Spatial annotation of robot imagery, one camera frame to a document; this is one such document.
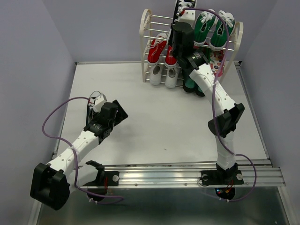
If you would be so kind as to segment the black canvas sneaker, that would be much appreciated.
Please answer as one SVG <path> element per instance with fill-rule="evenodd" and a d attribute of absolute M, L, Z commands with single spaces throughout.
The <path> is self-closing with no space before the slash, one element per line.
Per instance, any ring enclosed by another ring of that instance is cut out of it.
<path fill-rule="evenodd" d="M 95 113 L 93 111 L 93 106 L 94 106 L 94 103 L 95 103 L 95 100 L 96 98 L 101 95 L 101 92 L 96 90 L 94 92 L 92 92 L 89 96 L 89 101 L 88 101 L 88 104 L 87 104 L 87 112 L 86 112 L 86 125 L 88 123 L 90 123 L 90 121 L 92 120 L 93 118 L 93 114 Z"/>
<path fill-rule="evenodd" d="M 175 3 L 172 24 L 175 24 L 175 22 L 179 22 L 179 19 L 186 8 L 195 8 L 196 5 L 197 5 L 196 0 L 177 0 Z"/>

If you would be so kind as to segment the red canvas sneaker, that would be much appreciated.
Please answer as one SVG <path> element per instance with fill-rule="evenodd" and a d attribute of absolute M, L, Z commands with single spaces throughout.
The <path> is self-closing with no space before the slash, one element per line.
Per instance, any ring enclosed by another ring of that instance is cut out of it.
<path fill-rule="evenodd" d="M 173 68 L 177 64 L 177 60 L 173 56 L 173 47 L 168 45 L 167 54 L 165 57 L 165 66 L 168 68 Z"/>
<path fill-rule="evenodd" d="M 166 38 L 167 34 L 161 32 L 156 35 L 156 37 L 152 40 L 152 42 L 147 45 L 149 49 L 149 54 L 147 57 L 147 62 L 149 65 L 156 65 L 159 61 L 160 55 L 166 46 Z"/>

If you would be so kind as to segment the white sneaker with grey mesh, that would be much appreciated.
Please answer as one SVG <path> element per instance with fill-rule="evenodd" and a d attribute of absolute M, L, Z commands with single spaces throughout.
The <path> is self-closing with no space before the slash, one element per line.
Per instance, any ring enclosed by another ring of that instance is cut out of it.
<path fill-rule="evenodd" d="M 179 73 L 180 73 L 179 68 L 173 67 L 167 69 L 166 79 L 165 79 L 165 86 L 167 88 L 173 89 L 176 87 Z"/>

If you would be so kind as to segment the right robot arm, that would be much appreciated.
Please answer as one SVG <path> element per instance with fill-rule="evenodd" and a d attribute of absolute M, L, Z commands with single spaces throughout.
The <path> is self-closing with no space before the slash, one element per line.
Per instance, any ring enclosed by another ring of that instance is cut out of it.
<path fill-rule="evenodd" d="M 172 54 L 182 69 L 184 80 L 192 79 L 214 107 L 208 127 L 216 139 L 217 163 L 215 170 L 201 171 L 202 185 L 241 185 L 244 183 L 242 173 L 233 150 L 228 149 L 233 148 L 233 132 L 245 107 L 242 103 L 235 103 L 220 82 L 215 80 L 206 56 L 200 49 L 194 48 L 194 30 L 191 25 L 176 22 L 172 29 Z"/>

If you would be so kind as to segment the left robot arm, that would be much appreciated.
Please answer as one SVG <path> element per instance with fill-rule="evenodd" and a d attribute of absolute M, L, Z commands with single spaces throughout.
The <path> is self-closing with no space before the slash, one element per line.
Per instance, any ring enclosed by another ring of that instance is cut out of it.
<path fill-rule="evenodd" d="M 89 201 L 95 204 L 104 204 L 104 199 L 109 199 L 108 204 L 124 199 L 119 195 L 107 195 L 108 184 L 118 184 L 113 181 L 112 172 L 106 173 L 105 167 L 93 160 L 82 168 L 79 162 L 99 146 L 128 114 L 117 100 L 107 102 L 102 96 L 89 100 L 88 107 L 92 117 L 87 118 L 86 126 L 76 140 L 69 142 L 57 137 L 68 148 L 47 164 L 39 163 L 33 171 L 30 196 L 54 210 L 61 209 L 74 190 L 86 193 Z"/>

